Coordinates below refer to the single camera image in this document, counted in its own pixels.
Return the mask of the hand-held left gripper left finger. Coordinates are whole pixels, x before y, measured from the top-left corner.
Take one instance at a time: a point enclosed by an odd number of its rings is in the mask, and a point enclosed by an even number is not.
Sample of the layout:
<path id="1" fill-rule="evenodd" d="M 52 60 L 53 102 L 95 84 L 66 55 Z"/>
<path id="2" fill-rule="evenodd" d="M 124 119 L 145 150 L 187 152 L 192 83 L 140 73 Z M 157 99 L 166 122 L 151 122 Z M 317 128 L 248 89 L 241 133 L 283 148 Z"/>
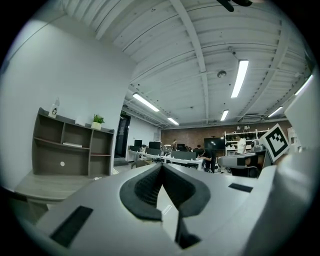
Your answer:
<path id="1" fill-rule="evenodd" d="M 50 209 L 37 228 L 50 236 L 78 207 L 92 209 L 68 247 L 72 256 L 173 256 L 179 246 L 160 221 L 136 218 L 120 199 L 121 186 L 152 165 L 92 181 Z"/>

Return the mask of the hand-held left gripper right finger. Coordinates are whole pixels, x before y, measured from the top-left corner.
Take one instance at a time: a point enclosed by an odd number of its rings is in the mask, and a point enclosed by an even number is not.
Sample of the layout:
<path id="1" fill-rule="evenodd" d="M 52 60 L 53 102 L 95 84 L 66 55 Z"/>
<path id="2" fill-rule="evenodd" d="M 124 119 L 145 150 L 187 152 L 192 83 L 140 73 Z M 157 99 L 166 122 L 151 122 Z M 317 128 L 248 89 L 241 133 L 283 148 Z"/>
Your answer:
<path id="1" fill-rule="evenodd" d="M 274 167 L 259 178 L 211 174 L 174 164 L 162 167 L 178 181 L 178 241 L 162 256 L 241 256 L 263 212 Z"/>

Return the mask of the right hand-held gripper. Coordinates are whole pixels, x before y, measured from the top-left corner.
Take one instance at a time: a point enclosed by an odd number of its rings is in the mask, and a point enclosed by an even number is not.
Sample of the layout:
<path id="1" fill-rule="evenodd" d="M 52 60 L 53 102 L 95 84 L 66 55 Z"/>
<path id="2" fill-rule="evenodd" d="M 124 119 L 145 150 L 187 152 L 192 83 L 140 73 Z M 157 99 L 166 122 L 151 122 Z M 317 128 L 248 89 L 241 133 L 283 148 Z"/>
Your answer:
<path id="1" fill-rule="evenodd" d="M 228 167 L 233 176 L 258 178 L 264 168 L 280 164 L 288 155 L 289 149 L 283 130 L 276 124 L 260 137 L 250 152 L 221 156 L 217 163 L 222 167 Z"/>

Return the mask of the white storage rack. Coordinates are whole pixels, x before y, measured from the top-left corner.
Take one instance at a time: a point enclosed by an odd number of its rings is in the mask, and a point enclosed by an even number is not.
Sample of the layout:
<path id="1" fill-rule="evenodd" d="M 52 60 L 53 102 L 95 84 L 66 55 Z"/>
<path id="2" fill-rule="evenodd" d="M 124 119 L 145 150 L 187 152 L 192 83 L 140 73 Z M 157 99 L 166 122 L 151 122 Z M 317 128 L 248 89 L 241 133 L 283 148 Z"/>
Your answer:
<path id="1" fill-rule="evenodd" d="M 224 132 L 225 141 L 225 155 L 231 156 L 238 152 L 238 141 L 242 138 L 245 139 L 246 147 L 245 153 L 249 153 L 252 148 L 258 144 L 262 135 L 266 134 L 270 129 L 265 130 L 237 130 L 234 132 Z"/>

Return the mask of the ceiling air conditioner unit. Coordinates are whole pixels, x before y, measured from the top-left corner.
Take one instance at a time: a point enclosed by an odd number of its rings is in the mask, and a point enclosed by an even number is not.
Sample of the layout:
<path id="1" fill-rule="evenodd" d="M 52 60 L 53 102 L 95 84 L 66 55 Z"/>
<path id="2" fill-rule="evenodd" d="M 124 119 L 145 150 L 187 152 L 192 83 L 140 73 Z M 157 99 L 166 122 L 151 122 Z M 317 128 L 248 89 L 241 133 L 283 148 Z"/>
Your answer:
<path id="1" fill-rule="evenodd" d="M 261 114 L 246 114 L 239 120 L 239 122 L 240 123 L 259 123 L 263 119 L 264 119 L 264 116 Z"/>

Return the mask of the long white office desk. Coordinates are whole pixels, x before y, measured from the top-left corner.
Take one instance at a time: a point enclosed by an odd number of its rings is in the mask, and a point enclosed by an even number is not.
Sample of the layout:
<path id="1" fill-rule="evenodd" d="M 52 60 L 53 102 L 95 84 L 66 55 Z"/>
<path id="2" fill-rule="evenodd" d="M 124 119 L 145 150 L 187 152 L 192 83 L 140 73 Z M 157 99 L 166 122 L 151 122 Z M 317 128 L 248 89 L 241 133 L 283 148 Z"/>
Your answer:
<path id="1" fill-rule="evenodd" d="M 139 156 L 141 156 L 142 158 L 150 158 L 150 159 L 157 159 L 157 160 L 161 160 L 164 161 L 165 163 L 179 163 L 179 164 L 184 164 L 184 165 L 197 165 L 197 170 L 198 171 L 202 171 L 202 159 L 197 158 L 196 160 L 183 160 L 183 159 L 175 159 L 172 158 L 171 155 L 169 156 L 165 156 L 163 155 L 163 152 L 161 152 L 161 156 L 155 156 L 155 155 L 150 155 L 147 154 L 146 152 L 142 152 L 142 151 L 134 151 L 131 149 L 127 150 L 127 154 L 132 154 L 132 155 L 136 155 L 136 159 L 139 159 Z"/>

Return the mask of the brown wicker chair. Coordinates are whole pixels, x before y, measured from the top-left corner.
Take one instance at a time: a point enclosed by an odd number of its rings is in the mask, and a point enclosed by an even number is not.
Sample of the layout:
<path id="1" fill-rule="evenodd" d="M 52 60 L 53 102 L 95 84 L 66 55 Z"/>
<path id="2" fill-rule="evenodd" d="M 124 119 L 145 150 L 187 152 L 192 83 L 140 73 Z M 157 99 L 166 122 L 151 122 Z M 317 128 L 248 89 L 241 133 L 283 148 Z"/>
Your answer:
<path id="1" fill-rule="evenodd" d="M 131 169 L 135 169 L 135 168 L 140 168 L 140 167 L 144 167 L 144 166 L 148 166 L 150 163 L 147 162 L 147 161 L 144 161 L 144 160 L 137 160 L 137 161 L 134 161 L 130 168 Z"/>

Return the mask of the grey wooden desk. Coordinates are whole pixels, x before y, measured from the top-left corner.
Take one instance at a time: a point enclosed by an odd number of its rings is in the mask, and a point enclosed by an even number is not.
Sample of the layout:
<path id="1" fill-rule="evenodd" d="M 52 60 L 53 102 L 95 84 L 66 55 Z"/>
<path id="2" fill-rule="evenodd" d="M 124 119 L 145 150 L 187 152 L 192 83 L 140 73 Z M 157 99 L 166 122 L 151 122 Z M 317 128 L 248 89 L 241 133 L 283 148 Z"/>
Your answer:
<path id="1" fill-rule="evenodd" d="M 50 208 L 105 175 L 40 175 L 29 172 L 9 192 L 9 205 L 19 218 L 35 224 Z"/>

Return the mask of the grey wooden shelf unit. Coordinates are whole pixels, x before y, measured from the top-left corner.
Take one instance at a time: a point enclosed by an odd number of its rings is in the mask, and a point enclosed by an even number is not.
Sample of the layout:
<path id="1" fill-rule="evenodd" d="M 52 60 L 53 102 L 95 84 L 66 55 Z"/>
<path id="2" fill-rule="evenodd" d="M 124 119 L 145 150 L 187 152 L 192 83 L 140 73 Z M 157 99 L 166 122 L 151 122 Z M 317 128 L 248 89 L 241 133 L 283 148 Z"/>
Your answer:
<path id="1" fill-rule="evenodd" d="M 32 170 L 37 175 L 109 176 L 113 129 L 92 129 L 75 120 L 39 108 L 33 130 Z M 63 145 L 81 144 L 82 148 Z"/>

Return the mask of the black glass door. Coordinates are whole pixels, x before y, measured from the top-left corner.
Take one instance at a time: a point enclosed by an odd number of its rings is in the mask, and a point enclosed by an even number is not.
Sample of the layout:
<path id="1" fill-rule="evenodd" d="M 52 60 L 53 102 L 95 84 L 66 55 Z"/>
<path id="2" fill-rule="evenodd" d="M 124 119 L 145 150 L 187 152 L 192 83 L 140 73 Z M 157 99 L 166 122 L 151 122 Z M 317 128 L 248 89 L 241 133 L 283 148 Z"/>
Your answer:
<path id="1" fill-rule="evenodd" d="M 128 134 L 130 127 L 131 117 L 127 115 L 125 111 L 121 111 L 120 120 L 117 129 L 116 141 L 115 141 L 115 158 L 125 158 L 127 151 Z"/>

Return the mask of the green plant in white pot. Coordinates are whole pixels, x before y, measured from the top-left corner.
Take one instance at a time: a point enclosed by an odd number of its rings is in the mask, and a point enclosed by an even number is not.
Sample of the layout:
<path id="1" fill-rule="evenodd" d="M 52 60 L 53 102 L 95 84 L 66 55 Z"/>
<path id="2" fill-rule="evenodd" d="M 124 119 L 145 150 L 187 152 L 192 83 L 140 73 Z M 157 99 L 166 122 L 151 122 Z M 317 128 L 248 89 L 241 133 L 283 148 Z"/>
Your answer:
<path id="1" fill-rule="evenodd" d="M 105 123 L 104 118 L 102 116 L 100 116 L 99 114 L 95 114 L 93 116 L 91 128 L 100 131 L 102 128 L 102 124 L 104 124 L 104 123 Z"/>

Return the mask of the black wall screen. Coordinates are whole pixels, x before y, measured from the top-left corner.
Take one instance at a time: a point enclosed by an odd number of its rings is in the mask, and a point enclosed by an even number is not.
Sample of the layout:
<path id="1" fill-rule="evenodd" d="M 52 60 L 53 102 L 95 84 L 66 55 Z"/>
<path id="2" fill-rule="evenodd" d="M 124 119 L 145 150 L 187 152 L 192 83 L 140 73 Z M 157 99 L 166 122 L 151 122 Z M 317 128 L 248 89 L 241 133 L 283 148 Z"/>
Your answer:
<path id="1" fill-rule="evenodd" d="M 204 148 L 213 151 L 225 150 L 226 142 L 224 137 L 204 138 Z"/>

